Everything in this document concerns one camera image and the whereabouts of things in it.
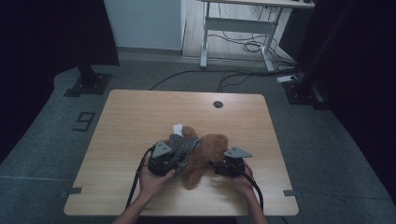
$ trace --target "stuffed animal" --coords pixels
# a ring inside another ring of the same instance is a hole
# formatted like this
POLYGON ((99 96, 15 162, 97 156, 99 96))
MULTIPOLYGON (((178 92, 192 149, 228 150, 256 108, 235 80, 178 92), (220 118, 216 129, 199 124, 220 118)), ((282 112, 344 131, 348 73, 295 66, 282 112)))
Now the stuffed animal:
MULTIPOLYGON (((224 152, 228 150, 228 139, 221 133, 207 134, 199 141, 198 135, 192 127, 183 126, 182 128, 184 142, 194 142, 192 151, 186 157, 186 165, 182 167, 184 186, 186 189, 195 189, 205 173, 205 169, 210 167, 210 162, 216 163, 224 160, 224 152)), ((172 146, 171 139, 164 141, 166 145, 172 146)))

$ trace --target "black stand base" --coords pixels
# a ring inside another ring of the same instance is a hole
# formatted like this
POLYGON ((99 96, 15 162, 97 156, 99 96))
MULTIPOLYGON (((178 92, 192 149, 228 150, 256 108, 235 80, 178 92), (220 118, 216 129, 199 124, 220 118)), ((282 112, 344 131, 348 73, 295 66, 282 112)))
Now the black stand base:
POLYGON ((96 94, 103 95, 107 84, 111 79, 111 74, 96 74, 97 79, 94 85, 87 86, 82 84, 82 77, 80 77, 72 89, 68 89, 65 97, 79 97, 81 94, 96 94))
POLYGON ((288 97, 289 104, 291 105, 312 105, 317 110, 329 110, 323 100, 319 100, 318 92, 311 90, 309 93, 299 93, 299 83, 283 83, 286 96, 288 97))

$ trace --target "table top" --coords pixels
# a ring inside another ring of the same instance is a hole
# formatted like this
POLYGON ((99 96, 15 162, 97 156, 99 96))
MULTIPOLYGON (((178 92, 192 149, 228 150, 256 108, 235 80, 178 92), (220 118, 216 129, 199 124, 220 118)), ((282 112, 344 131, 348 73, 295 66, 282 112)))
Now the table top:
MULTIPOLYGON (((177 91, 112 91, 98 121, 64 211, 69 216, 119 215, 144 152, 173 133, 173 125, 195 129, 198 136, 223 133, 229 147, 253 157, 246 161, 262 190, 267 216, 294 216, 298 206, 276 139, 265 99, 258 94, 177 91), (223 103, 222 108, 214 102, 223 103)), ((134 198, 139 192, 137 185, 134 198)), ((142 216, 245 216, 243 198, 228 179, 207 170, 196 189, 171 179, 142 216)))
POLYGON ((298 2, 291 0, 199 0, 201 2, 210 3, 227 3, 240 5, 254 5, 254 6, 268 6, 268 7, 299 7, 299 8, 314 8, 315 3, 305 3, 303 0, 298 2))

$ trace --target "gray carpet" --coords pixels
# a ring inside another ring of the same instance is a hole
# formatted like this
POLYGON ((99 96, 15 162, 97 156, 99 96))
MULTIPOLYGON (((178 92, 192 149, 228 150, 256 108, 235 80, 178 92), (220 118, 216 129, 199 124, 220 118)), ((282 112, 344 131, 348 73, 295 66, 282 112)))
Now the gray carpet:
MULTIPOLYGON (((208 70, 241 67, 210 65, 208 70)), ((252 71, 259 68, 242 67, 252 71)), ((67 192, 73 186, 94 128, 111 90, 148 90, 162 79, 196 63, 120 61, 120 67, 95 66, 113 74, 104 95, 63 97, 72 88, 77 69, 54 79, 55 90, 30 129, 0 168, 0 223, 110 223, 114 217, 68 217, 67 192), (81 112, 95 113, 87 132, 73 131, 84 124, 81 112)), ((157 91, 216 91, 222 73, 191 73, 173 77, 157 91)), ((230 83, 241 77, 229 79, 230 83)), ((353 139, 331 111, 290 105, 276 77, 250 77, 225 92, 264 95, 284 156, 300 213, 285 217, 290 223, 395 223, 396 208, 353 139)), ((269 217, 271 223, 284 223, 269 217)), ((142 219, 157 222, 161 219, 142 219)), ((191 219, 170 222, 193 223, 191 219)), ((238 218, 241 223, 246 218, 238 218)), ((218 219, 218 223, 230 219, 218 219)))

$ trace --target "black curtain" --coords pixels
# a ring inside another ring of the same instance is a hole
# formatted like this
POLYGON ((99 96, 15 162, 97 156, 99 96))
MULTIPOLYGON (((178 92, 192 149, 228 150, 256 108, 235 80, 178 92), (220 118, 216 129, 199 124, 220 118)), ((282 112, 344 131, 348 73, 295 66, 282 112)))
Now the black curtain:
POLYGON ((396 4, 320 0, 298 57, 326 103, 396 199, 396 4))
POLYGON ((1 0, 1 161, 80 64, 119 65, 103 0, 1 0))

